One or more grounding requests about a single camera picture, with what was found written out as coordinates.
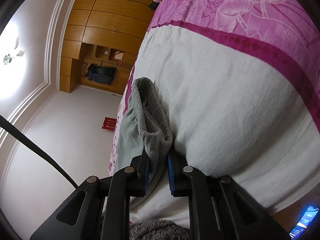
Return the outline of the grey sweatpants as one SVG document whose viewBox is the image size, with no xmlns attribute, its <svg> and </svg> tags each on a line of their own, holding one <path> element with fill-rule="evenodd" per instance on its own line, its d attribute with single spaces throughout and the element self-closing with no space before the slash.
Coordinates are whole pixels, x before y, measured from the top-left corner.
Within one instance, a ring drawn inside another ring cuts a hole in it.
<svg viewBox="0 0 320 240">
<path fill-rule="evenodd" d="M 147 77 L 135 79 L 129 106 L 119 128 L 114 172 L 128 166 L 143 152 L 150 160 L 149 195 L 159 182 L 165 157 L 173 142 L 167 115 L 157 96 L 153 82 Z"/>
</svg>

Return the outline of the grey fluffy sleeve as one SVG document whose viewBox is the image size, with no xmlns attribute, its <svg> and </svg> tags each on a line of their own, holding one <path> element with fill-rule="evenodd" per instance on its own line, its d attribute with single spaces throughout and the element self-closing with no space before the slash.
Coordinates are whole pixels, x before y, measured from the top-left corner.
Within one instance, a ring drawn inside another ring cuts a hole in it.
<svg viewBox="0 0 320 240">
<path fill-rule="evenodd" d="M 130 225 L 130 239 L 187 240 L 190 230 L 169 220 L 151 219 Z"/>
</svg>

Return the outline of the red stool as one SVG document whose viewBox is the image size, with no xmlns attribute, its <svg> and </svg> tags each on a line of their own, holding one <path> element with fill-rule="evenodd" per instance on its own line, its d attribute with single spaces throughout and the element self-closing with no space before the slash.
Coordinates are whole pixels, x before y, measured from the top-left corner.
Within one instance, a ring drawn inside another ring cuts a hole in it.
<svg viewBox="0 0 320 240">
<path fill-rule="evenodd" d="M 117 124 L 117 120 L 115 118 L 105 117 L 102 125 L 102 129 L 114 132 L 116 129 L 116 124 Z"/>
</svg>

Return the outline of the smartphone lit screen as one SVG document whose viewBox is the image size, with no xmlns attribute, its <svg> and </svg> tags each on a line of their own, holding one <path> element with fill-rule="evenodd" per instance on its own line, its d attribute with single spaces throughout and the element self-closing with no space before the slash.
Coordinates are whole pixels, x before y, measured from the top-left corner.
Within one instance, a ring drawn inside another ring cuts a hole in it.
<svg viewBox="0 0 320 240">
<path fill-rule="evenodd" d="M 315 225 L 315 220 L 319 217 L 319 208 L 308 206 L 300 220 L 296 223 L 295 227 L 289 233 L 291 239 L 302 239 L 307 230 Z"/>
</svg>

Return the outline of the pink purple striped bedspread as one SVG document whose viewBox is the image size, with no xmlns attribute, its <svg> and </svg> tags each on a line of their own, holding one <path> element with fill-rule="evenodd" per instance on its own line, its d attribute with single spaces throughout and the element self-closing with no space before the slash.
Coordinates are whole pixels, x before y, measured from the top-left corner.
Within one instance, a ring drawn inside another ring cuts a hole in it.
<svg viewBox="0 0 320 240">
<path fill-rule="evenodd" d="M 276 213 L 319 184 L 319 1 L 162 0 L 118 112 L 110 173 L 135 139 L 133 83 L 149 78 L 174 148 Z"/>
</svg>

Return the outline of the red white box on shelf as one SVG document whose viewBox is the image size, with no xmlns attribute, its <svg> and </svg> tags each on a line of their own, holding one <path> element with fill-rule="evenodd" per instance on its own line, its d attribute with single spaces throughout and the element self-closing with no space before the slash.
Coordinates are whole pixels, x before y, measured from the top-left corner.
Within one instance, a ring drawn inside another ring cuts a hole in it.
<svg viewBox="0 0 320 240">
<path fill-rule="evenodd" d="M 111 50 L 110 53 L 111 61 L 115 62 L 116 65 L 120 66 L 123 64 L 124 52 L 119 50 Z"/>
</svg>

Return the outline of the ceiling lamp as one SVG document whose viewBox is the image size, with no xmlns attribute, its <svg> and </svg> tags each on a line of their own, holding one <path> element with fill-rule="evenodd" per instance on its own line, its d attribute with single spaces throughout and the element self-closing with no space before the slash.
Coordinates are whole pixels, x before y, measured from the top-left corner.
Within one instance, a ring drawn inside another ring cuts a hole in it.
<svg viewBox="0 0 320 240">
<path fill-rule="evenodd" d="M 10 64 L 13 59 L 22 57 L 25 54 L 25 50 L 22 49 L 20 46 L 20 37 L 16 37 L 16 40 L 14 42 L 13 49 L 10 49 L 8 52 L 6 52 L 3 56 L 3 63 L 4 65 Z"/>
</svg>

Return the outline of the wooden wardrobe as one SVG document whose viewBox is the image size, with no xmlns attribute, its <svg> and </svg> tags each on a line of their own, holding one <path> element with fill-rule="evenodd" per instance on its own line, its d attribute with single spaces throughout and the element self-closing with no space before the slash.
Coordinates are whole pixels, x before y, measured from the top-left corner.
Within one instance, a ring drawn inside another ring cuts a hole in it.
<svg viewBox="0 0 320 240">
<path fill-rule="evenodd" d="M 123 94 L 154 11 L 152 0 L 75 0 L 66 26 L 60 63 L 60 90 L 82 85 Z M 111 50 L 124 52 L 123 64 L 111 61 Z M 90 64 L 116 67 L 110 85 L 89 81 Z"/>
</svg>

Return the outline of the black bag by wardrobe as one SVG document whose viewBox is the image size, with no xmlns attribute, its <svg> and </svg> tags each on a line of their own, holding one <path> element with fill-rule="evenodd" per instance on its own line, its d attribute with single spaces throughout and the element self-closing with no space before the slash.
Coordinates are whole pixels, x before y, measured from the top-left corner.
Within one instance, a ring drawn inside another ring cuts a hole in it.
<svg viewBox="0 0 320 240">
<path fill-rule="evenodd" d="M 156 10 L 158 6 L 159 6 L 159 3 L 152 2 L 152 3 L 149 4 L 148 8 L 151 9 L 151 10 Z"/>
</svg>

